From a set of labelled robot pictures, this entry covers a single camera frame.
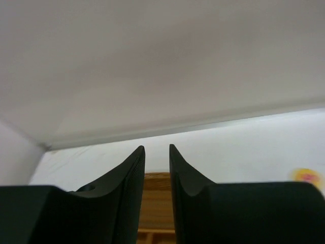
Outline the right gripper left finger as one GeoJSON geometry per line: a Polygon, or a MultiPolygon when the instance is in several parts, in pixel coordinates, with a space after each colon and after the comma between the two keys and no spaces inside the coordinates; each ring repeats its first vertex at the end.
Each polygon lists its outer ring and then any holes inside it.
{"type": "Polygon", "coordinates": [[[1,243],[136,243],[145,171],[139,146],[76,191],[1,187],[1,243]]]}

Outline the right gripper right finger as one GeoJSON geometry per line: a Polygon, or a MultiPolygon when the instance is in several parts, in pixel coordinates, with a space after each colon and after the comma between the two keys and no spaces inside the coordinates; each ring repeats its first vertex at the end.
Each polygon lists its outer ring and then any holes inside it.
{"type": "Polygon", "coordinates": [[[170,145],[177,243],[324,243],[324,196],[300,181],[217,184],[170,145]]]}

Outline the green label yellow cap bottle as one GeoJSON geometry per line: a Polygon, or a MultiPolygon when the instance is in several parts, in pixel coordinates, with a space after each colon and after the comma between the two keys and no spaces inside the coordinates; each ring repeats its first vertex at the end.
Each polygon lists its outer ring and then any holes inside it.
{"type": "Polygon", "coordinates": [[[309,168],[297,168],[292,171],[290,178],[293,181],[307,182],[312,184],[320,191],[324,188],[324,177],[316,170],[309,168]]]}

